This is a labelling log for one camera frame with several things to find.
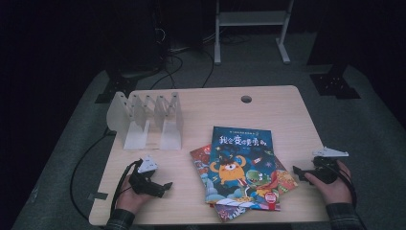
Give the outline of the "white metal stand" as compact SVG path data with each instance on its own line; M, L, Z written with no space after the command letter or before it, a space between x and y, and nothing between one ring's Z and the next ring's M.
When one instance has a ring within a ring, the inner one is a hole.
M283 11L221 11L219 0L216 0L214 32L214 64L221 63L220 29L222 27L281 26L281 34L276 44L284 64L291 62L285 49L284 40L288 29L295 0L289 0Z

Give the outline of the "person's left hand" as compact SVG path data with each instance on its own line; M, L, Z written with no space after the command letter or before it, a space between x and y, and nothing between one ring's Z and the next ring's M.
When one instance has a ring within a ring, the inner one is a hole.
M124 179L121 193L117 198L116 208L126 210L133 215L136 215L145 204L152 200L152 196L146 194L136 194L131 188L128 180L129 175Z

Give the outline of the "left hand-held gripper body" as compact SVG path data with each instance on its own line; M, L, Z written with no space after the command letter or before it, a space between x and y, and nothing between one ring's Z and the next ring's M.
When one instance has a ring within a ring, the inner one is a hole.
M150 196L160 195L160 185L151 181L151 177L158 169L157 164L150 155L144 159L135 161L134 170L129 178L129 183L136 194L147 194Z

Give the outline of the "black stand with base plate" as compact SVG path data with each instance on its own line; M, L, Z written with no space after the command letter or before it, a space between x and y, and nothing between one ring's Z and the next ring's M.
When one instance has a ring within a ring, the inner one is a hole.
M124 75L114 65L106 67L106 74L108 76L108 83L104 91L95 100L96 104L109 104L117 92L122 92L128 96L138 83L138 79L134 75Z
M360 98L344 79L344 72L353 58L354 41L351 32L344 3L340 0L327 0L327 10L307 61L308 65L331 65L326 73L310 75L321 96Z

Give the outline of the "dark equipment cabinet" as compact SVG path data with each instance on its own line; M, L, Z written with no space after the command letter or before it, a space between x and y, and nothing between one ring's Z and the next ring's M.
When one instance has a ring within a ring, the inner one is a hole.
M115 62L123 74L149 74L161 69L156 33L155 0L110 0Z

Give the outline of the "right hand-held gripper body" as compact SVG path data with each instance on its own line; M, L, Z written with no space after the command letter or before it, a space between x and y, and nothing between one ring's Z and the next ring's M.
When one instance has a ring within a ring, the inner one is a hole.
M347 151L340 151L323 147L312 152L313 165L315 167L315 176L326 184L334 182L340 171L337 164L338 157L348 157Z

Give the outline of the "colourful animals picture book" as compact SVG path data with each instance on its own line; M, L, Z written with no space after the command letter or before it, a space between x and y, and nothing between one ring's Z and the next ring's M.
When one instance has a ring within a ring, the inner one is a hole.
M208 188L207 183L208 183L208 172L210 169L210 153L211 153L211 145L207 145L191 151L193 164L195 165L198 173L200 174L200 178L202 179L202 182L206 188ZM296 189L298 187L297 182L278 158L275 158L275 165L276 165L276 177L278 178L277 189L279 194L283 195L291 190ZM228 220L235 219L238 216L243 215L247 211L247 208L243 207L218 205L218 204L211 204L210 207L217 212L217 215L220 218L221 222L226 222Z

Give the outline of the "blue monster picture book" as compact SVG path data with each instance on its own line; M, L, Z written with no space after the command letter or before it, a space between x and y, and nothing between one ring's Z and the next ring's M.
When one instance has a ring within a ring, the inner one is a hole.
M208 203L279 211L278 185L271 131L214 128L206 189Z

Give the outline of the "person's right hand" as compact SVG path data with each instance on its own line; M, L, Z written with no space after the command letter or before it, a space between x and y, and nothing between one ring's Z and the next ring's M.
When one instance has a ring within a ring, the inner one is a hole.
M319 190L326 205L334 203L352 204L351 191L340 177L334 182L326 184L309 172L306 172L304 176Z

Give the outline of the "clear acrylic book rack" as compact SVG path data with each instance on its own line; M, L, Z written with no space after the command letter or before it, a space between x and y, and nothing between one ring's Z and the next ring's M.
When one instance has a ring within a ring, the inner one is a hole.
M127 97L117 92L106 115L124 150L182 149L183 115L177 92L169 95L141 94Z

